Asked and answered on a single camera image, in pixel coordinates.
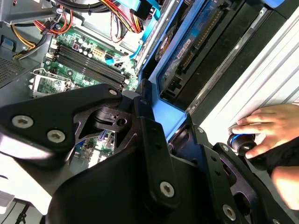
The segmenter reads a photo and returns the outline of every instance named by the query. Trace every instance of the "motherboard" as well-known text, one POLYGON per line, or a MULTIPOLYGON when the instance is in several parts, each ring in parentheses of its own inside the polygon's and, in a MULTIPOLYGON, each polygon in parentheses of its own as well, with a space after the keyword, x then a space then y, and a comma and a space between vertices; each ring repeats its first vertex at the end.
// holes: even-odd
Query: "motherboard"
MULTIPOLYGON (((135 91, 138 80, 134 60, 111 65, 106 63, 106 60, 124 55, 106 43, 70 29, 65 34, 52 37, 43 63, 44 70, 38 74, 51 78, 56 75, 58 80, 69 79, 65 90, 106 83, 120 91, 135 91)), ((54 82, 48 79, 35 83, 38 86, 35 95, 61 92, 60 87, 51 83, 54 82)))

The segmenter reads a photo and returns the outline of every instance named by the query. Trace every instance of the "green circuit board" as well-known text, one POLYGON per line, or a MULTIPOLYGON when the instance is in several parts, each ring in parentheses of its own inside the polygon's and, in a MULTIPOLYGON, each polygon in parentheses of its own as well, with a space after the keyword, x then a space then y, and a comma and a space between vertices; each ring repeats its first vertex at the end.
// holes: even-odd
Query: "green circuit board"
MULTIPOLYGON (((124 90, 135 91, 138 85, 137 76, 134 70, 134 61, 127 61, 121 64, 107 65, 106 59, 104 56, 108 55, 110 57, 118 58, 122 55, 113 51, 113 49, 106 46, 104 43, 97 42, 96 40, 88 37, 74 29, 70 29, 67 33, 58 35, 56 38, 53 37, 51 39, 51 44, 49 48, 49 53, 53 51, 51 46, 56 44, 62 44, 70 49, 75 49, 78 46, 78 40, 84 40, 84 42, 88 43, 88 48, 92 51, 93 57, 92 59, 119 72, 122 72, 127 79, 129 80, 128 85, 124 88, 124 90)), ((48 72, 52 72, 58 74, 62 77, 66 77, 71 79, 76 83, 79 87, 88 87, 91 85, 100 84, 100 82, 85 76, 79 72, 76 72, 73 69, 70 69, 58 62, 53 60, 45 59, 44 68, 48 72)))
POLYGON ((58 62, 50 62, 49 65, 45 64, 44 68, 47 71, 51 71, 51 72, 54 71, 56 74, 59 74, 62 77, 71 79, 79 87, 88 87, 91 85, 100 84, 100 82, 98 82, 92 78, 89 78, 85 75, 82 75, 81 73, 76 72, 75 70, 72 70, 58 62))

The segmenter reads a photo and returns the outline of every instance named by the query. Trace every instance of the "black knob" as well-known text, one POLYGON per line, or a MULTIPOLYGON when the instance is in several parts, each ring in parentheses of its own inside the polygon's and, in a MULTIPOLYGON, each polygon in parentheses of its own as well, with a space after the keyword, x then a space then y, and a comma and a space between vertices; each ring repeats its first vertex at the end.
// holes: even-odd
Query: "black knob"
MULTIPOLYGON (((256 146, 254 134, 231 134, 228 139, 228 145, 232 147, 239 156, 245 154, 256 146)), ((248 160, 256 169, 266 170, 266 161, 264 155, 256 156, 248 160)))

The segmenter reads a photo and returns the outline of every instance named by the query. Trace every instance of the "black mount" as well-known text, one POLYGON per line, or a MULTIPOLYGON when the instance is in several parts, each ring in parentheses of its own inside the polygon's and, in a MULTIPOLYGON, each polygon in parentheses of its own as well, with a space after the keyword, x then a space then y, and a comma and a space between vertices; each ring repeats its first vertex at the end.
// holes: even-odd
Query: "black mount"
POLYGON ((151 83, 143 80, 138 92, 130 99, 100 84, 0 108, 0 152, 40 169, 65 164, 83 139, 115 131, 115 154, 60 186, 47 224, 293 223, 233 151, 212 147, 190 117, 167 143, 154 119, 151 83), (17 115, 33 125, 14 126, 17 115), (50 141, 50 130, 65 140, 50 141))

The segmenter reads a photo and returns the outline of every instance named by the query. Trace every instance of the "silver screw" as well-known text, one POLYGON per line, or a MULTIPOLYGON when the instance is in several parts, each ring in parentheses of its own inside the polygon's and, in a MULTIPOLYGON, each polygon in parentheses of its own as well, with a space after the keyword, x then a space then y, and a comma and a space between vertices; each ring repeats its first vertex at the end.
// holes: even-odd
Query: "silver screw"
POLYGON ((224 214, 232 221, 236 220, 235 211, 227 204, 222 207, 224 214))
POLYGON ((47 137, 49 141, 60 143, 65 140, 65 134, 62 131, 59 130, 51 130, 47 133, 47 137))
POLYGON ((61 25, 60 25, 60 24, 56 24, 56 25, 55 25, 55 28, 56 28, 56 29, 60 29, 60 28, 61 28, 61 25))
POLYGON ((33 119, 28 117, 28 116, 25 116, 25 115, 18 115, 18 116, 15 116, 11 122, 13 123, 13 125, 15 127, 18 127, 18 128, 29 128, 31 126, 33 126, 33 119))
POLYGON ((197 130, 198 130, 200 133, 204 133, 204 130, 203 130, 201 127, 198 127, 197 130))
POLYGON ((140 100, 140 102, 142 102, 143 104, 145 104, 145 105, 147 105, 148 104, 148 102, 146 102, 146 100, 145 99, 141 99, 140 100))
POLYGON ((109 92, 112 94, 112 95, 117 95, 117 92, 116 91, 114 91, 114 90, 109 90, 109 92))
POLYGON ((277 219, 273 219, 274 224, 280 224, 280 222, 277 219))
POLYGON ((166 197, 173 197, 174 196, 174 188, 173 186, 166 182, 163 181, 160 183, 160 190, 162 192, 162 194, 164 194, 166 197))
POLYGON ((222 147, 224 148, 224 151, 229 152, 229 148, 225 145, 222 145, 222 147))

